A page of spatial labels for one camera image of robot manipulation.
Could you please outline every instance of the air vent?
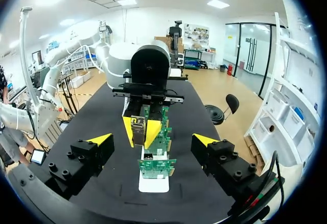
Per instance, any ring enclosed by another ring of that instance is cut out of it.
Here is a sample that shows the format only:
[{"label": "air vent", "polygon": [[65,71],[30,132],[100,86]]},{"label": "air vent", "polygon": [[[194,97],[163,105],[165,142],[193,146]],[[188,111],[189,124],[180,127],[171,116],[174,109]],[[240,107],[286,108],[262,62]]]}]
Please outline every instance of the air vent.
[{"label": "air vent", "polygon": [[88,0],[88,1],[98,4],[107,9],[117,8],[122,6],[119,3],[117,3],[115,0]]}]

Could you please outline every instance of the white storage bin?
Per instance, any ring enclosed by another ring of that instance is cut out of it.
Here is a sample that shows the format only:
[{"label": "white storage bin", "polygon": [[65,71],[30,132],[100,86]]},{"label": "white storage bin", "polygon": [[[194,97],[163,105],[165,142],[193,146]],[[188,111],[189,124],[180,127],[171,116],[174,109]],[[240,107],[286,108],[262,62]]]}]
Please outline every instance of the white storage bin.
[{"label": "white storage bin", "polygon": [[278,90],[270,91],[267,111],[276,119],[279,120],[285,113],[289,104],[285,96]]},{"label": "white storage bin", "polygon": [[289,112],[284,122],[284,128],[292,139],[294,139],[294,137],[297,135],[300,129],[302,129],[304,124],[305,122],[298,116],[298,114],[290,106]]},{"label": "white storage bin", "polygon": [[258,120],[253,129],[253,134],[259,143],[264,142],[273,134],[275,125],[270,117],[263,117]]},{"label": "white storage bin", "polygon": [[303,136],[302,140],[298,144],[297,151],[301,158],[301,161],[304,162],[310,156],[311,152],[314,149],[314,139],[313,136],[310,134],[308,128],[306,128],[306,133]]},{"label": "white storage bin", "polygon": [[73,88],[78,88],[83,84],[83,77],[77,76],[72,79]]},{"label": "white storage bin", "polygon": [[82,76],[83,77],[83,82],[86,82],[88,79],[91,78],[91,72],[87,72],[85,75]]}]

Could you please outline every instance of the glass door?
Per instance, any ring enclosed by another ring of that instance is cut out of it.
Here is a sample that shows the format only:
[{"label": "glass door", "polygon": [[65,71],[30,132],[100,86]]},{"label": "glass door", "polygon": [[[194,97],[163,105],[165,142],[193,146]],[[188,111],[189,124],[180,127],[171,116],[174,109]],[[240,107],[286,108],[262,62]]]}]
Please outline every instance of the glass door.
[{"label": "glass door", "polygon": [[270,25],[241,24],[241,41],[235,77],[260,95],[270,55]]}]

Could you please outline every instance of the yellow triangle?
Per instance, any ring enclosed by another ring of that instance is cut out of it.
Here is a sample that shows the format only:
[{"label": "yellow triangle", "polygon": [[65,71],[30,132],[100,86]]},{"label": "yellow triangle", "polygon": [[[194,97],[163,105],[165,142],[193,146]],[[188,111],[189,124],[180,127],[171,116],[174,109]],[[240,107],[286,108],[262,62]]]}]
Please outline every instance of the yellow triangle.
[{"label": "yellow triangle", "polygon": [[202,142],[202,144],[205,145],[206,147],[208,147],[208,144],[211,144],[214,141],[218,142],[215,139],[211,139],[209,137],[201,136],[201,135],[198,135],[197,133],[194,133],[193,135],[196,136]]},{"label": "yellow triangle", "polygon": [[134,148],[134,143],[133,143],[133,131],[132,131],[132,119],[130,117],[123,117],[125,128],[126,128],[126,133],[127,137],[129,140],[129,144],[131,144],[131,147]]},{"label": "yellow triangle", "polygon": [[144,149],[148,149],[161,130],[161,122],[157,120],[148,120],[147,134],[144,143]]},{"label": "yellow triangle", "polygon": [[89,139],[87,141],[92,141],[93,143],[97,143],[97,145],[100,146],[101,143],[104,142],[111,135],[112,135],[111,133],[108,133],[106,135],[95,137],[95,138]]}]

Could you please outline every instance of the black table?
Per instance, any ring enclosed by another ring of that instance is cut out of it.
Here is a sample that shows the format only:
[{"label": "black table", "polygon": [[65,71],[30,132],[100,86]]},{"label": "black table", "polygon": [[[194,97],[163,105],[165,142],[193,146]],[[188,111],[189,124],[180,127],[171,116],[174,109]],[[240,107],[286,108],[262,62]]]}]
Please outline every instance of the black table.
[{"label": "black table", "polygon": [[177,159],[174,175],[169,178],[170,191],[139,192],[137,159],[141,147],[131,148],[128,142],[122,119],[124,99],[113,97],[111,89],[104,84],[76,114],[43,163],[47,168],[53,158],[66,156],[70,143],[77,139],[113,134],[115,152],[103,171],[69,201],[125,220],[214,223],[227,217],[234,200],[212,177],[204,174],[191,153],[193,133],[218,139],[216,129],[189,82],[168,81],[167,89],[185,97],[184,104],[174,104],[168,112],[173,130],[171,158]]}]

